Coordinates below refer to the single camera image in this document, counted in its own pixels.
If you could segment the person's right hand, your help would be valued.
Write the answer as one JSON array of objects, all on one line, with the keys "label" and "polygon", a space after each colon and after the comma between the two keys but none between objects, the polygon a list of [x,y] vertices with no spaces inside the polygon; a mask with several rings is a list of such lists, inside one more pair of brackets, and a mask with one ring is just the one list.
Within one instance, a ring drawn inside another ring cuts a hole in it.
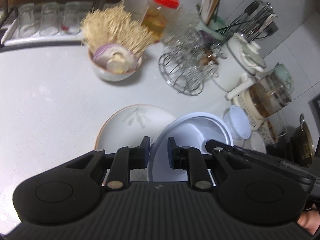
[{"label": "person's right hand", "polygon": [[297,224],[311,235],[314,235],[320,224],[319,211],[317,209],[310,209],[302,212]]}]

